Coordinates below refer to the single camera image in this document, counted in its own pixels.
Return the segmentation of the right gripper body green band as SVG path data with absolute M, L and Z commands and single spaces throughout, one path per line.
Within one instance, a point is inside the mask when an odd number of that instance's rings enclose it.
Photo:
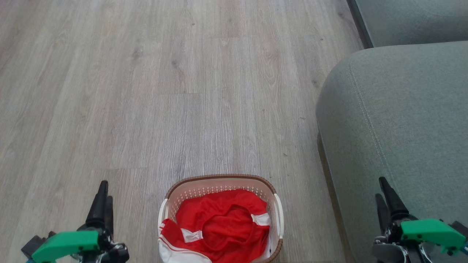
M 431 263 L 424 244 L 440 247 L 448 256 L 467 255 L 467 228 L 458 221 L 395 220 L 375 238 L 372 255 L 378 263 Z

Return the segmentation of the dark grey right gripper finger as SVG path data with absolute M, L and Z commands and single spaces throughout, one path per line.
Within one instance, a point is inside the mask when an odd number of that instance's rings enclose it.
M 377 205 L 377 216 L 379 220 L 379 227 L 382 235 L 386 235 L 389 228 L 390 216 L 388 215 L 388 207 L 386 201 L 381 194 L 375 195 Z
M 384 194 L 388 211 L 390 213 L 390 221 L 393 222 L 395 220 L 403 220 L 405 218 L 409 218 L 410 214 L 408 212 L 408 209 L 406 208 L 396 191 L 388 183 L 386 178 L 380 177 L 379 184 L 381 187 L 381 191 Z

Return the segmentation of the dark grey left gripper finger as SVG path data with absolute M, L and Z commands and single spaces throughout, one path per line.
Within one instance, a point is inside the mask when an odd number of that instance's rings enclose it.
M 101 181 L 99 185 L 86 218 L 87 228 L 105 228 L 108 185 L 108 181 Z
M 105 205 L 105 227 L 109 230 L 111 235 L 114 234 L 114 211 L 113 211 L 113 197 L 106 198 Z

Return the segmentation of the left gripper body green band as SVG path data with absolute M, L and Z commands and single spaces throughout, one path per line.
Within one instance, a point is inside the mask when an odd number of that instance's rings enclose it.
M 83 225 L 76 231 L 35 235 L 21 252 L 27 263 L 55 263 L 68 256 L 79 263 L 127 263 L 130 259 L 127 245 L 113 241 L 112 229 L 106 226 Z

